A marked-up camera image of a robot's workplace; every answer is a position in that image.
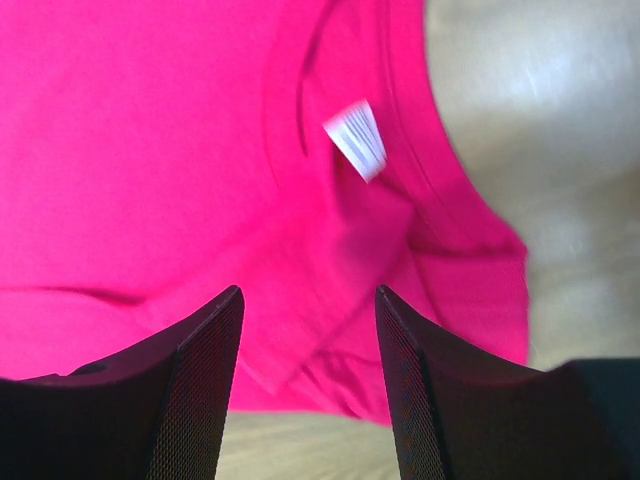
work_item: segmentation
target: pink t-shirt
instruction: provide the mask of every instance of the pink t-shirt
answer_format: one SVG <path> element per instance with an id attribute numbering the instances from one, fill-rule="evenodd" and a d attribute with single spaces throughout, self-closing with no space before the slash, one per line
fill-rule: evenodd
<path id="1" fill-rule="evenodd" d="M 388 424 L 380 283 L 524 363 L 526 249 L 447 139 L 424 7 L 0 3 L 0 375 L 69 373 L 234 283 L 231 409 Z M 361 99 L 368 184 L 322 128 Z"/>

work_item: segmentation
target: black mesh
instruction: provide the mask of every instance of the black mesh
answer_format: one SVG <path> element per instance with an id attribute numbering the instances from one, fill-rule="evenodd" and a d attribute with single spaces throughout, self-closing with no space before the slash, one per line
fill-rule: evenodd
<path id="1" fill-rule="evenodd" d="M 205 323 L 205 331 L 196 330 L 178 348 L 147 480 L 214 478 L 242 308 L 242 299 L 236 296 L 224 316 Z"/>
<path id="2" fill-rule="evenodd" d="M 450 479 L 438 442 L 436 412 L 425 387 L 426 365 L 412 346 L 409 333 L 386 305 L 381 307 L 385 334 L 381 335 L 380 346 L 400 475 L 404 480 Z"/>

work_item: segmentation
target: neckline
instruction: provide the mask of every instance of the neckline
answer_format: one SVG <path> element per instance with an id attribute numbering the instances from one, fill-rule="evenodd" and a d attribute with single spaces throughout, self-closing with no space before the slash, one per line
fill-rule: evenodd
<path id="1" fill-rule="evenodd" d="M 283 190 L 299 182 L 299 171 L 292 167 L 291 159 L 307 156 L 299 91 L 305 62 L 325 19 L 341 1 L 287 0 L 283 9 L 265 69 L 262 112 L 267 158 L 276 184 Z M 440 119 L 426 54 L 428 0 L 378 1 L 382 74 L 391 106 L 388 113 L 395 117 L 392 133 L 401 138 L 404 151 L 402 161 L 394 167 L 407 194 L 418 210 L 437 203 L 446 212 L 450 227 L 470 240 L 485 238 L 486 247 L 504 249 L 509 245 L 509 250 L 525 253 L 513 231 L 505 238 L 509 229 L 469 180 Z"/>

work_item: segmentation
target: light wood surface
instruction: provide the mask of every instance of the light wood surface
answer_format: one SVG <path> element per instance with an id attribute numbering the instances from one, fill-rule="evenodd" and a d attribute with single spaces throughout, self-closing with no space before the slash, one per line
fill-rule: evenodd
<path id="1" fill-rule="evenodd" d="M 640 355 L 640 2 L 432 0 L 451 139 L 531 250 L 534 367 Z M 231 415 L 220 479 L 397 479 L 389 430 Z"/>

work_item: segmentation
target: white label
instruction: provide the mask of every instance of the white label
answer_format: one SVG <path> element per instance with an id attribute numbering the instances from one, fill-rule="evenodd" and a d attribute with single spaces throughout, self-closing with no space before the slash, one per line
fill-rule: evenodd
<path id="1" fill-rule="evenodd" d="M 324 129 L 366 182 L 387 165 L 387 153 L 366 100 L 340 112 L 324 124 Z"/>

